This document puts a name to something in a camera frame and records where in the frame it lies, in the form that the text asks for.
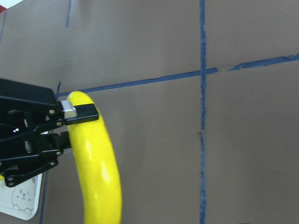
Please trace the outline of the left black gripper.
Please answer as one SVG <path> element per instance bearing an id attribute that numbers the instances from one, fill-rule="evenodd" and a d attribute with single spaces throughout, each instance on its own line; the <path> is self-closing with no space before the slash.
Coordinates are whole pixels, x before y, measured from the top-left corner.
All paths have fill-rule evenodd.
<path id="1" fill-rule="evenodd" d="M 0 174 L 15 187 L 58 165 L 71 148 L 68 132 L 48 133 L 62 126 L 99 119 L 94 104 L 57 101 L 52 89 L 0 80 Z"/>

